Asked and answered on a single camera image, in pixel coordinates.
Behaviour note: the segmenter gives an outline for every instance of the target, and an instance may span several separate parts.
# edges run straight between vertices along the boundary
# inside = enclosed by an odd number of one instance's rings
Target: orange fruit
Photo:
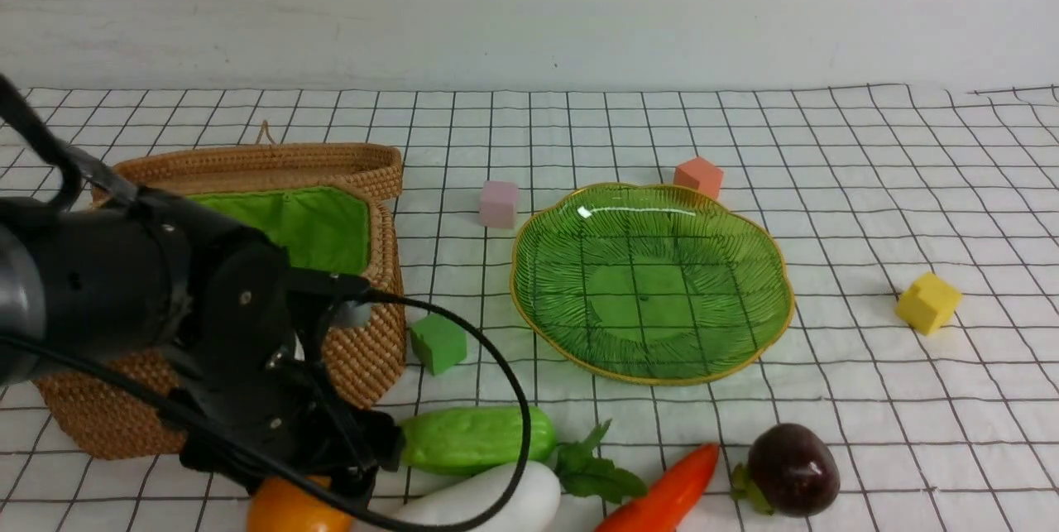
[[[310,476],[328,486],[325,476]],[[250,499],[247,532],[349,532],[353,517],[279,477],[265,479]]]

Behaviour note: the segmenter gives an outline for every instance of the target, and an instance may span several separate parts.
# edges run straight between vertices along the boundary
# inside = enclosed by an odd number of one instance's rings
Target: toy vegetable
[[[771,515],[815,515],[839,496],[839,468],[830,449],[808,428],[778,424],[750,446],[747,466],[732,473],[736,499],[748,498],[754,509]]]
[[[505,464],[459,482],[432,495],[409,502],[390,516],[410,524],[459,524],[485,511],[500,498],[515,473]],[[559,510],[559,479],[544,464],[527,462],[511,500],[475,532],[543,532]],[[376,532],[358,524],[353,532]]]
[[[413,416],[405,431],[401,462],[431,474],[473,476],[518,460],[522,412],[518,406],[449,408]],[[540,408],[530,408],[530,460],[555,449],[555,427]]]
[[[530,408],[530,460],[543,462],[556,448],[555,427],[536,407]],[[522,414],[518,406],[449,408],[409,419],[401,423],[401,429],[405,464],[433,474],[472,476],[518,460]],[[559,446],[555,475],[571,495],[599,496],[621,503],[626,497],[647,493],[639,476],[595,456],[609,429],[607,421],[594,427],[584,441]]]
[[[327,477],[310,476],[322,486]],[[250,499],[246,532],[346,532],[353,517],[279,477],[266,478]]]
[[[666,471],[647,495],[622,506],[595,532],[674,532],[705,493],[719,454],[716,443],[692,451]]]

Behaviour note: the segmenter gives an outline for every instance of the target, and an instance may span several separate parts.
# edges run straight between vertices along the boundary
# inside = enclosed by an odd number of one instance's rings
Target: black robotic arm
[[[363,278],[291,267],[261,231],[164,191],[136,187],[55,139],[0,75],[3,119],[62,175],[48,202],[0,198],[0,385],[76,369],[159,409],[187,431],[190,468],[253,494],[282,476],[358,520],[388,530],[472,530],[515,492],[528,457],[528,404],[510,367],[466,320],[389,295]],[[67,211],[83,180],[106,191],[94,211]],[[415,526],[367,511],[379,468],[403,447],[387,413],[341,400],[324,366],[324,336],[357,307],[395,302],[439,313],[489,352],[522,409],[522,450],[499,501],[449,526]],[[103,367],[158,349],[180,385],[162,397]],[[306,477],[325,475],[329,490]]]

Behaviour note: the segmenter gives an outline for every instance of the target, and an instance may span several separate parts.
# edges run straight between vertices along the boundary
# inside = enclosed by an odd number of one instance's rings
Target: carrot
[[[706,492],[719,456],[716,443],[692,451],[666,471],[647,495],[622,506],[595,532],[674,532]]]

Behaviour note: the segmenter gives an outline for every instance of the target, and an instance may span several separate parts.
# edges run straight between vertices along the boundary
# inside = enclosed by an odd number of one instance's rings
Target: orange cube
[[[711,164],[703,158],[692,158],[677,166],[672,183],[678,187],[695,189],[716,201],[721,194],[721,180],[723,178],[724,171],[718,166]]]

